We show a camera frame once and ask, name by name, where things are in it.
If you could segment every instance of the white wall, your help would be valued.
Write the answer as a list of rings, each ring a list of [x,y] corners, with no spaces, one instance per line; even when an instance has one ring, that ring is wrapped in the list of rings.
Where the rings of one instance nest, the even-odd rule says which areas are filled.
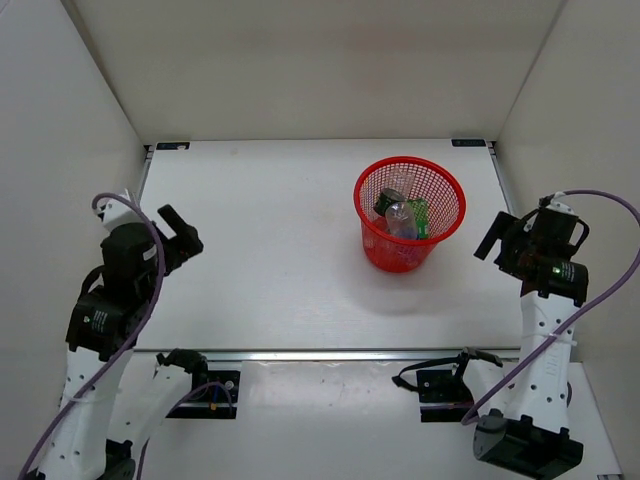
[[[498,153],[521,211],[561,189],[599,188],[640,207],[640,2],[568,2],[504,130]],[[592,227],[576,258],[590,298],[628,267],[638,226],[602,199],[571,200]],[[640,274],[585,317],[579,355],[629,478],[640,477]]]
[[[92,196],[135,188],[144,149],[58,0],[6,3],[0,12],[0,478],[15,478],[55,413],[69,316],[84,275],[100,258],[104,233],[91,212]]]
[[[147,143],[495,139],[560,3],[65,1]]]

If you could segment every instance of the green package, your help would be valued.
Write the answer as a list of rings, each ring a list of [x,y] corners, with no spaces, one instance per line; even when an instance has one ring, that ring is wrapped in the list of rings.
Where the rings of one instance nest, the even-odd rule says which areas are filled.
[[[407,200],[411,205],[418,227],[418,240],[429,238],[429,204],[424,198]]]

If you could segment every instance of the white table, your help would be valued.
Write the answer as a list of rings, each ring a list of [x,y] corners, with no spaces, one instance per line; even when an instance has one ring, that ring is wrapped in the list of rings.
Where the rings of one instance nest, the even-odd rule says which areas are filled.
[[[121,397],[135,398],[132,389],[150,381],[154,363],[152,354],[134,355]],[[418,396],[391,382],[404,365],[244,362],[237,419],[165,421],[151,437],[143,478],[523,478],[474,459],[475,427],[420,423]],[[571,365],[569,381],[570,435],[585,454],[562,480],[620,473],[580,364]]]
[[[394,155],[445,167],[468,205],[458,232],[404,275],[366,259],[352,198],[360,173]],[[167,278],[138,348],[520,345],[519,282],[473,257],[506,209],[486,147],[456,148],[450,140],[192,142],[188,150],[153,155],[142,207],[155,214],[165,203],[198,228],[205,251]]]

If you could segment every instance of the red plastic basket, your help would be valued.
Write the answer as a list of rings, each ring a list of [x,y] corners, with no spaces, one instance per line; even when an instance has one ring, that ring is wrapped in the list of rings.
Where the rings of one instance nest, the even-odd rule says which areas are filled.
[[[428,205],[429,238],[405,240],[382,230],[383,217],[373,211],[380,191],[398,169],[414,175],[409,198],[424,198]],[[362,224],[362,245],[367,257],[387,272],[409,272],[422,264],[427,255],[458,229],[467,208],[462,187],[439,165],[417,157],[391,157],[367,168],[353,192],[353,200]]]

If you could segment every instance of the basket rim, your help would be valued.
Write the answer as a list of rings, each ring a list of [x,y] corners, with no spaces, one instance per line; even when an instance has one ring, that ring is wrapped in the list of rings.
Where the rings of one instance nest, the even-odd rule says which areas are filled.
[[[445,178],[445,180],[447,180],[447,182],[453,187],[453,190],[458,199],[458,217],[456,218],[455,222],[453,222],[453,224],[451,224],[451,226],[447,229],[447,231],[444,232],[442,235],[436,238],[427,238],[424,240],[406,240],[404,238],[394,237],[393,235],[378,229],[373,224],[373,222],[369,220],[367,216],[364,214],[364,211],[360,206],[360,190],[362,189],[362,184],[369,177],[369,175],[371,175],[371,173],[373,173],[374,171],[378,170],[379,168],[386,167],[387,165],[393,165],[396,163],[410,163],[414,165],[421,165],[423,167],[428,167],[431,170],[435,170],[440,175],[442,175]],[[462,187],[460,186],[458,181],[455,179],[455,177],[451,175],[451,173],[449,173],[448,170],[441,167],[437,163],[433,163],[429,160],[425,160],[424,158],[412,157],[412,156],[395,156],[395,157],[383,158],[382,160],[378,160],[377,162],[367,167],[365,171],[360,174],[360,176],[358,177],[358,180],[356,181],[356,186],[353,189],[353,203],[356,207],[356,212],[358,213],[360,220],[364,225],[367,226],[367,228],[376,232],[376,234],[380,235],[385,240],[388,240],[393,243],[397,243],[399,245],[405,245],[405,246],[411,246],[411,247],[424,247],[426,245],[435,245],[449,238],[451,235],[455,233],[456,230],[458,230],[458,227],[460,227],[460,225],[462,224],[462,221],[464,220],[464,216],[467,211],[467,200],[464,196],[464,190],[462,190]]]

